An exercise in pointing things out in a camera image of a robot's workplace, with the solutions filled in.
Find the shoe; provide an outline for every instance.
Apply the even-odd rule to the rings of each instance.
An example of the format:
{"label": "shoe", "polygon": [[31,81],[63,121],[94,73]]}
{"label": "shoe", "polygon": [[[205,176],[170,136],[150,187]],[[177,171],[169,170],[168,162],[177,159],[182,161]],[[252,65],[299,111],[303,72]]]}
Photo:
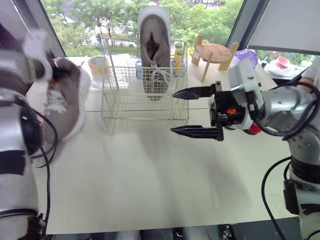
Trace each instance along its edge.
{"label": "shoe", "polygon": [[[86,71],[66,59],[59,59],[56,65],[68,71],[69,75],[49,83],[44,115],[55,127],[60,142],[77,134],[84,125],[84,104],[91,80]],[[54,133],[46,122],[43,126],[43,136],[46,143],[54,143]]]}
{"label": "shoe", "polygon": [[[170,61],[170,18],[160,6],[147,6],[138,16],[142,66],[147,68],[169,68]],[[143,69],[143,87],[152,101],[160,100],[168,89],[164,74],[154,69]]]}

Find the robotic arm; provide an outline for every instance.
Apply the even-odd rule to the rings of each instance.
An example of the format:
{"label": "robotic arm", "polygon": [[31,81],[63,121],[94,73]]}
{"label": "robotic arm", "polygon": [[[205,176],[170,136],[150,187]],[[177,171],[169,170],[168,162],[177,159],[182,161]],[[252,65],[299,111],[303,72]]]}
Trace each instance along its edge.
{"label": "robotic arm", "polygon": [[173,95],[185,100],[213,96],[212,127],[186,125],[171,130],[191,138],[223,141],[223,128],[247,130],[255,123],[267,134],[283,137],[291,152],[290,178],[284,181],[283,190],[286,209],[299,216],[304,240],[320,239],[319,90],[307,85],[316,97],[294,86],[261,92],[261,84],[248,59],[231,68],[228,77],[230,91],[222,91],[221,83],[216,82],[211,86],[183,89]]}
{"label": "robotic arm", "polygon": [[42,145],[41,130],[36,113],[15,90],[51,79],[47,42],[44,32],[29,32],[23,54],[0,49],[0,240],[45,237],[47,219],[39,214],[30,158]]}

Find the white shoelace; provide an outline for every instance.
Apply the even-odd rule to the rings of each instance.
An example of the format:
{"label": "white shoelace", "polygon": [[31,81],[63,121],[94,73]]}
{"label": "white shoelace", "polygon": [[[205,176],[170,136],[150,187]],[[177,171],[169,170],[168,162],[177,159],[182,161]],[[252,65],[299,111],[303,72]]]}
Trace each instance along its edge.
{"label": "white shoelace", "polygon": [[176,81],[176,77],[172,74],[172,69],[170,69],[171,72],[167,72],[160,69],[157,65],[151,65],[151,67],[154,68],[154,71],[151,73],[151,81],[157,81],[157,79],[155,79],[156,73],[161,74],[168,85],[173,84]]}
{"label": "white shoelace", "polygon": [[56,111],[60,114],[67,112],[67,102],[60,91],[50,89],[47,92],[47,104],[45,105],[45,112]]}

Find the white wire basket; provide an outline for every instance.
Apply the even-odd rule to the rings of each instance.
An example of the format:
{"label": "white wire basket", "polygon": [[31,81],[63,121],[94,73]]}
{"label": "white wire basket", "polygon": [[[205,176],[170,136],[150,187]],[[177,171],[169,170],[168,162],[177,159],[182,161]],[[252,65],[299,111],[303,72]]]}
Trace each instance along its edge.
{"label": "white wire basket", "polygon": [[188,101],[172,97],[188,87],[186,43],[179,67],[159,67],[158,71],[168,75],[167,81],[153,67],[142,67],[137,40],[105,38],[104,47],[108,67],[102,85],[101,116],[109,128],[174,128],[186,124]]}

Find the wooden stand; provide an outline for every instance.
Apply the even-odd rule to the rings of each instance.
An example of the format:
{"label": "wooden stand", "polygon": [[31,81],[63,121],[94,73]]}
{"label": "wooden stand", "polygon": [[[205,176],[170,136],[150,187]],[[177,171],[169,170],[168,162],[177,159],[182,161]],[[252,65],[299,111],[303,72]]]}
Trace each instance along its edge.
{"label": "wooden stand", "polygon": [[201,78],[201,82],[203,83],[206,79],[210,64],[220,64],[218,68],[219,71],[228,70],[229,65],[239,47],[239,43],[234,42],[230,49],[228,49],[225,46],[215,43],[202,44],[202,41],[203,38],[201,35],[199,35],[194,48],[192,63],[198,66],[200,58],[206,62],[206,66]]}

